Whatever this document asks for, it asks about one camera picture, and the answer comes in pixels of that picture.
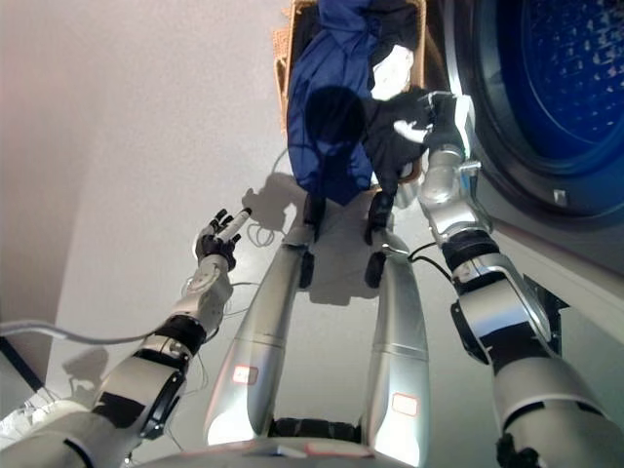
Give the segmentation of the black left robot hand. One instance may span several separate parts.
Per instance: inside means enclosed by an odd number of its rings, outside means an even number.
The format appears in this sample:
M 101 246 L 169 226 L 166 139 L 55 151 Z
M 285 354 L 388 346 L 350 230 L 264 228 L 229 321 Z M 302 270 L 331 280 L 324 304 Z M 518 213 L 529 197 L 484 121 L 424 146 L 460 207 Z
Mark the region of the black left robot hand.
M 235 214 L 230 214 L 226 209 L 219 210 L 196 236 L 193 251 L 197 262 L 201 263 L 211 255 L 219 255 L 225 259 L 228 270 L 232 271 L 236 266 L 235 247 L 242 237 L 239 231 L 252 213 L 253 210 L 248 207 Z

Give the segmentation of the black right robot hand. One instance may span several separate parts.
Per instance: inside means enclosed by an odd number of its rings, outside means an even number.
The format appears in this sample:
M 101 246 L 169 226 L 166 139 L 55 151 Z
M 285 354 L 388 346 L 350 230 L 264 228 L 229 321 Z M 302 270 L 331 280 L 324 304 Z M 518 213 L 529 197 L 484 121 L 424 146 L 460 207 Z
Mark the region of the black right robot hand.
M 423 144 L 431 151 L 455 147 L 468 152 L 468 127 L 473 104 L 470 97 L 434 92 L 418 97 L 412 107 L 412 116 L 393 124 L 401 137 Z

